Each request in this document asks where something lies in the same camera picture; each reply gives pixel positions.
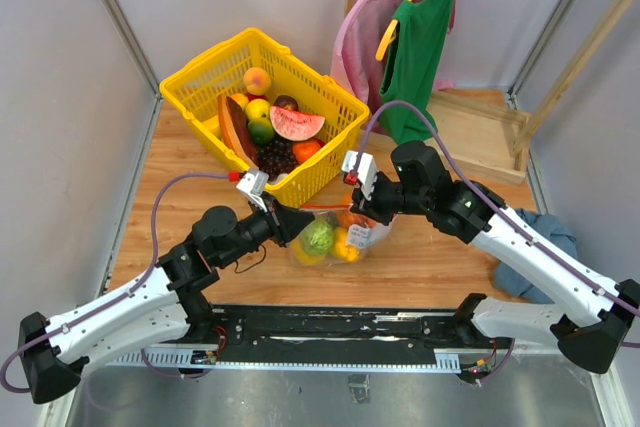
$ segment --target blue cloth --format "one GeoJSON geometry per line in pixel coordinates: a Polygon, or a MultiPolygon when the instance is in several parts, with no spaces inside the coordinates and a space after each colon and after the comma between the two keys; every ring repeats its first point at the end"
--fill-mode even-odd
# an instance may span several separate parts
{"type": "MultiPolygon", "coordinates": [[[[556,247],[574,259],[578,258],[575,236],[555,215],[538,214],[524,209],[517,209],[516,213],[556,247]]],[[[524,297],[536,304],[553,304],[544,292],[504,262],[501,262],[495,270],[493,285],[514,297],[524,297]]]]}

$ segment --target green shirt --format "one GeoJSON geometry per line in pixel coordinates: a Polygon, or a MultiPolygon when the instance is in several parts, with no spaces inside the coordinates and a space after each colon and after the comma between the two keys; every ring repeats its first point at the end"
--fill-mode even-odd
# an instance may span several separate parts
{"type": "MultiPolygon", "coordinates": [[[[383,102],[412,103],[435,126],[427,104],[440,63],[455,0],[405,0],[393,16],[398,20],[396,39],[389,46],[387,66],[380,87],[383,102]]],[[[426,140],[431,133],[414,113],[402,106],[391,107],[380,123],[398,144],[426,140]]]]}

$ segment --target watermelon slice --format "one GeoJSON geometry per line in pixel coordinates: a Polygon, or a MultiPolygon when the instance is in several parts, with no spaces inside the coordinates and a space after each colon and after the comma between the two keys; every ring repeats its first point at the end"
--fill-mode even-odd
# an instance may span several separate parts
{"type": "Polygon", "coordinates": [[[310,139],[320,132],[324,125],[324,117],[273,105],[271,106],[271,124],[278,135],[298,142],[310,139]]]}
{"type": "Polygon", "coordinates": [[[218,118],[224,144],[244,160],[249,167],[258,163],[258,152],[247,129],[247,114],[231,97],[218,97],[218,118]]]}

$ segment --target bag of fruit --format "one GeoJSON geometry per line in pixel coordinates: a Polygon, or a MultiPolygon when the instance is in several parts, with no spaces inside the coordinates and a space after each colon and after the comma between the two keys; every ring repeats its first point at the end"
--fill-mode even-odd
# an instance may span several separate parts
{"type": "Polygon", "coordinates": [[[392,222],[385,226],[364,215],[354,214],[346,205],[313,211],[315,220],[289,246],[291,259],[296,265],[328,266],[357,262],[372,245],[389,234],[393,225],[392,222]]]}

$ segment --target wooden tabletop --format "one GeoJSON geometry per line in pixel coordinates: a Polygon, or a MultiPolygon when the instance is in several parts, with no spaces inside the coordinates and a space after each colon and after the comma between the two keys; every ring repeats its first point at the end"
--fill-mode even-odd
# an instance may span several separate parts
{"type": "MultiPolygon", "coordinates": [[[[504,105],[500,91],[456,93],[461,92],[504,105]]],[[[388,153],[367,151],[375,155],[381,170],[392,173],[388,153]]],[[[189,171],[225,169],[194,137],[177,110],[165,104],[129,217],[112,289],[147,267],[151,256],[149,222],[156,194],[167,181],[189,171]]],[[[535,209],[526,182],[516,187],[476,180],[512,207],[535,209]]],[[[336,177],[312,201],[336,203],[346,192],[349,188],[336,177]]],[[[192,224],[218,204],[232,207],[240,219],[250,213],[244,197],[224,180],[186,179],[171,187],[158,212],[160,253],[184,240],[192,224]]],[[[251,265],[259,256],[243,257],[241,267],[251,265]]],[[[399,216],[389,237],[357,263],[300,267],[291,262],[286,249],[270,244],[264,263],[239,275],[232,268],[223,270],[220,281],[205,295],[214,303],[456,307],[470,292],[508,298],[491,285],[496,265],[490,255],[439,233],[424,217],[399,216]]]]}

